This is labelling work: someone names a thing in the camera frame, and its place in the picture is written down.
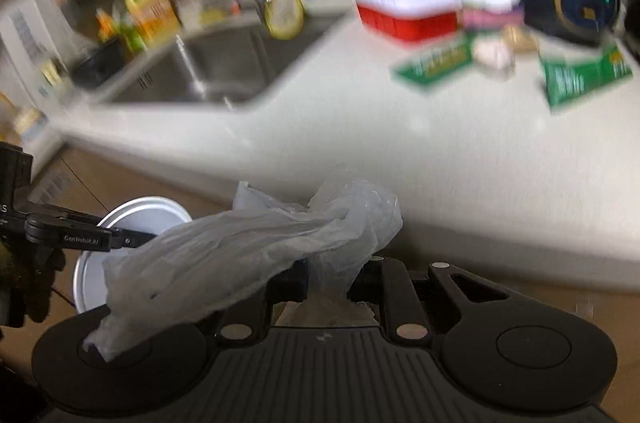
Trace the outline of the white round trash bin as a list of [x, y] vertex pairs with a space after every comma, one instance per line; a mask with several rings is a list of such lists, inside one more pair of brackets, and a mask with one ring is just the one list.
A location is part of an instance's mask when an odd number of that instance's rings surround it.
[[[170, 228], [190, 223], [192, 217], [179, 203], [162, 196], [144, 196], [116, 207], [98, 227], [111, 231], [114, 251], [128, 255]], [[73, 275], [73, 299], [78, 313], [106, 302], [103, 261], [108, 251], [85, 251], [76, 261]]]

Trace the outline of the translucent plastic trash bag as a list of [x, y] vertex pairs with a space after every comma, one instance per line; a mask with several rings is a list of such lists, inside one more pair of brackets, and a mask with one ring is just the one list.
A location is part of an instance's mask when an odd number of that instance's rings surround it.
[[297, 261], [314, 297], [344, 299], [402, 226], [396, 194], [337, 167], [305, 206], [239, 184], [232, 209], [171, 228], [103, 264], [110, 312], [82, 342], [112, 361], [173, 325], [248, 299]]

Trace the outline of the yellow oil bottle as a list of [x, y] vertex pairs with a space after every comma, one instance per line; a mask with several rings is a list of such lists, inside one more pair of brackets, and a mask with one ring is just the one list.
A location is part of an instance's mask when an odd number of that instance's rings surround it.
[[131, 19], [146, 48], [152, 48], [181, 30], [170, 0], [124, 0]]

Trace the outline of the pink purple snack package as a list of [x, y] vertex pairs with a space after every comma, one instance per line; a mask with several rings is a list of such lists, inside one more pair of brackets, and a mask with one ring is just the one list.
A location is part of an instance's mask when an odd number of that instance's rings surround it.
[[486, 9], [463, 8], [459, 14], [462, 28], [469, 31], [501, 30], [507, 25], [524, 23], [524, 9], [516, 7], [510, 11], [489, 11]]

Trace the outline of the ginger root piece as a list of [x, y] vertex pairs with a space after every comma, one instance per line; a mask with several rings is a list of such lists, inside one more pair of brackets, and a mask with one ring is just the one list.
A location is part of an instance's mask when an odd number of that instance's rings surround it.
[[526, 27], [506, 25], [502, 29], [501, 37], [515, 54], [537, 53], [539, 51], [537, 39], [529, 33]]

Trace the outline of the short green wrapper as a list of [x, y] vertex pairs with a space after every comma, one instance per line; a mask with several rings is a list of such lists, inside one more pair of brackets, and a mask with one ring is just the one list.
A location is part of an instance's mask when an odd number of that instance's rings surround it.
[[568, 60], [540, 56], [539, 63], [544, 73], [544, 93], [551, 110], [560, 109], [632, 76], [631, 66], [615, 44], [604, 47], [592, 58]]

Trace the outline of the stainless steel sink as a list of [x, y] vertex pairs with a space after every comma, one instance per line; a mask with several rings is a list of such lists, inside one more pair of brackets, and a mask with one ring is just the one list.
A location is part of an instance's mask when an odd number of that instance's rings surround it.
[[341, 19], [311, 16], [292, 39], [271, 37], [254, 16], [182, 33], [112, 76], [90, 94], [105, 105], [219, 104], [262, 94]]

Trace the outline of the long green wrapper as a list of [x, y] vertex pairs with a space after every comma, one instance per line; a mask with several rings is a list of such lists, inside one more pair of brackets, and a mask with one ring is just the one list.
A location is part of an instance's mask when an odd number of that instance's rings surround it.
[[471, 68], [473, 63], [472, 38], [459, 34], [396, 63], [390, 68], [390, 76], [401, 83], [426, 89]]

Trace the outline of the red instant noodle box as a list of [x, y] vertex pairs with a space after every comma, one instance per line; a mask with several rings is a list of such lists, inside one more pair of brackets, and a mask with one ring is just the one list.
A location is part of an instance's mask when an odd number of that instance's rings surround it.
[[458, 0], [354, 1], [364, 26], [405, 44], [426, 42], [458, 29]]

